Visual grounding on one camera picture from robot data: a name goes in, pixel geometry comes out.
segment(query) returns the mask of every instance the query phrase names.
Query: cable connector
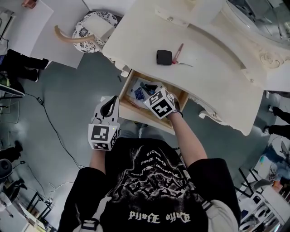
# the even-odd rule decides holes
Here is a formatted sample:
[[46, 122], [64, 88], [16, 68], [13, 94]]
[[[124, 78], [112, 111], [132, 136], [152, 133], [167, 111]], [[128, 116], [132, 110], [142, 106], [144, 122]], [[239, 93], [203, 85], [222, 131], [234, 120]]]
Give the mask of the cable connector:
[[40, 103], [40, 105], [42, 105], [42, 106], [44, 105], [44, 102], [41, 100], [40, 97], [37, 98], [37, 101]]

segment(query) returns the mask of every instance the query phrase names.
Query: black t-shirt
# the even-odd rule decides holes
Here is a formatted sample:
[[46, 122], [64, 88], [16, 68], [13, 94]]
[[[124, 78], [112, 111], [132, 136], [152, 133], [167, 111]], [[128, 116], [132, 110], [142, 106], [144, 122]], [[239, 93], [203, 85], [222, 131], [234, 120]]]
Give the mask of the black t-shirt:
[[186, 169], [177, 153], [161, 140], [119, 138], [106, 154], [106, 175], [93, 168], [81, 169], [58, 231], [73, 231], [81, 221], [91, 219], [106, 195], [111, 200], [100, 217], [104, 232], [117, 228], [207, 232], [203, 200], [222, 201], [240, 222], [226, 162], [201, 159]]

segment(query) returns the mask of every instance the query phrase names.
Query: gray floor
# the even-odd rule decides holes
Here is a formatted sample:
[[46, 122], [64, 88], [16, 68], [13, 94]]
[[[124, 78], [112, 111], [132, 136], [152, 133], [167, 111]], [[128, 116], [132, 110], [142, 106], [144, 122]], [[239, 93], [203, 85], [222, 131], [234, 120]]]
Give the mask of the gray floor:
[[[126, 79], [118, 78], [117, 70], [101, 53], [85, 54], [79, 68], [73, 69], [58, 63], [52, 63], [41, 73], [37, 83], [23, 81], [25, 91], [44, 100], [48, 115], [67, 150], [75, 157], [79, 165], [88, 165], [91, 148], [87, 142], [88, 123], [101, 96], [118, 95]], [[201, 107], [188, 101], [184, 109], [184, 118], [201, 140], [209, 158], [224, 158], [235, 183], [240, 182], [238, 168], [251, 167], [259, 159], [269, 137], [260, 128], [275, 122], [275, 118], [266, 111], [267, 105], [278, 105], [274, 99], [263, 98], [254, 127], [249, 136], [229, 126], [221, 126], [212, 120], [201, 119], [198, 113]], [[14, 121], [17, 115], [17, 104], [11, 107], [11, 114], [1, 120]], [[8, 131], [10, 141], [20, 140], [24, 151], [20, 160], [25, 160], [33, 174], [43, 185], [43, 193], [39, 183], [33, 178], [26, 164], [18, 166], [13, 178], [21, 176], [29, 189], [22, 191], [28, 199], [38, 190], [49, 197], [49, 191], [55, 187], [74, 181], [78, 168], [73, 160], [62, 149], [55, 132], [50, 126], [43, 107], [31, 96], [20, 100], [20, 117], [18, 124], [0, 123], [0, 137], [8, 147]], [[173, 135], [162, 132], [172, 147], [177, 147]], [[58, 226], [59, 218], [71, 183], [51, 193], [54, 209], [47, 220]]]

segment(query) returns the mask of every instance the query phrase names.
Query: black and white marker cube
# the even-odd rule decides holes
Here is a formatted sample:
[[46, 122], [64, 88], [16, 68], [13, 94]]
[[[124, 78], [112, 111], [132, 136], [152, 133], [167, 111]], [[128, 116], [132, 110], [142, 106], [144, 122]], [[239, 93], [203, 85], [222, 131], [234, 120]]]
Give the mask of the black and white marker cube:
[[144, 103], [159, 119], [175, 110], [174, 99], [165, 88], [160, 89]]
[[89, 124], [88, 140], [92, 149], [111, 150], [118, 138], [118, 125]]

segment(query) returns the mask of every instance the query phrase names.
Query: wooden drawer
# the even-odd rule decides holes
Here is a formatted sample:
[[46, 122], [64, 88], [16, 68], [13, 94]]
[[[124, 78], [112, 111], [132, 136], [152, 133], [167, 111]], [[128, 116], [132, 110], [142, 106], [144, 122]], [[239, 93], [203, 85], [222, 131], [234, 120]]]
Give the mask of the wooden drawer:
[[[119, 95], [120, 99], [119, 116], [129, 120], [146, 123], [148, 125], [155, 126], [159, 129], [165, 130], [166, 132], [169, 132], [171, 134], [175, 134], [171, 122], [166, 117], [163, 118], [162, 120], [159, 120], [149, 109], [144, 109], [134, 104], [133, 103], [134, 99], [126, 94], [128, 88], [131, 86], [132, 81], [134, 81], [138, 77], [151, 82], [160, 82], [160, 80], [148, 77], [146, 75], [143, 75], [139, 72], [132, 70]], [[188, 100], [189, 94], [173, 85], [170, 85], [165, 82], [162, 83], [169, 92], [173, 93], [178, 98], [180, 103], [180, 110], [182, 111]]]

